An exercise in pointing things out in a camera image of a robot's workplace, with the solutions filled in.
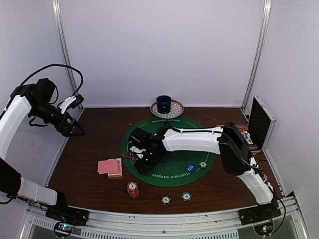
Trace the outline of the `black triangular all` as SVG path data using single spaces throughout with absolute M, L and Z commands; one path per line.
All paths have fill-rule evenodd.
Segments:
M 134 160 L 134 153 L 131 152 L 130 150 L 125 152 L 123 155 L 122 155 L 123 158 L 127 158 L 127 159 L 130 159 L 130 160 Z

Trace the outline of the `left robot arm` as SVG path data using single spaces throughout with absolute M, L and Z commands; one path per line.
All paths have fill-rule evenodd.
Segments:
M 72 211 L 62 193 L 44 185 L 43 173 L 49 157 L 62 138 L 83 136 L 84 129 L 69 111 L 84 100 L 70 96 L 53 104 L 57 86 L 48 78 L 18 86 L 0 115 L 0 192 L 14 199 L 52 207 L 53 214 L 67 221 Z

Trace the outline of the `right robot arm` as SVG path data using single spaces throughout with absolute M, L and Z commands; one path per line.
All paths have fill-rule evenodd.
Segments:
M 175 151 L 207 152 L 221 156 L 224 171 L 241 179 L 257 202 L 256 216 L 265 220 L 281 212 L 278 196 L 268 182 L 264 169 L 256 162 L 249 144 L 232 122 L 224 126 L 182 129 L 168 122 L 154 133 L 139 127 L 128 138 L 130 152 L 137 156 L 135 168 L 146 175 L 165 154 Z

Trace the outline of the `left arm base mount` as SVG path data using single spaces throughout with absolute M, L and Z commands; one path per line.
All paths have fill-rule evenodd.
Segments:
M 60 212 L 55 208 L 47 207 L 46 217 L 56 220 L 53 232 L 59 238 L 70 236 L 76 226 L 86 226 L 89 212 L 77 208 L 67 208 L 66 212 Z

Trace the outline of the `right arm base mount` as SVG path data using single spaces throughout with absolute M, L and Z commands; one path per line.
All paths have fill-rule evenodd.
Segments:
M 280 209 L 263 209 L 260 207 L 241 209 L 239 211 L 241 225 L 252 224 L 254 232 L 262 237 L 270 236 L 275 231 L 274 218 L 280 215 Z

